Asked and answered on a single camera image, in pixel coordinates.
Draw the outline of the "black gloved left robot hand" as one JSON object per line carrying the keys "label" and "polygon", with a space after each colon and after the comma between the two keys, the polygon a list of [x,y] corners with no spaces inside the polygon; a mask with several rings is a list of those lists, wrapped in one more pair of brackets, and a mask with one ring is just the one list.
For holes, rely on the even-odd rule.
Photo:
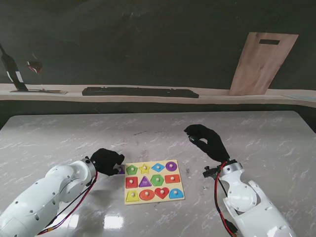
{"label": "black gloved left robot hand", "polygon": [[105,148],[97,150],[90,158],[96,170],[107,176],[119,174],[116,165],[122,165],[124,159],[124,155]]}

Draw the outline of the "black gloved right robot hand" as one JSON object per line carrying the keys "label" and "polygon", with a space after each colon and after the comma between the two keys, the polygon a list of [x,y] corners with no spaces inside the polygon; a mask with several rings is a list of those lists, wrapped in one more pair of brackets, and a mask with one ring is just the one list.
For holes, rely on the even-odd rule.
{"label": "black gloved right robot hand", "polygon": [[189,125],[184,132],[191,143],[200,148],[211,159],[224,163],[230,160],[230,156],[220,138],[212,129],[201,124]]}

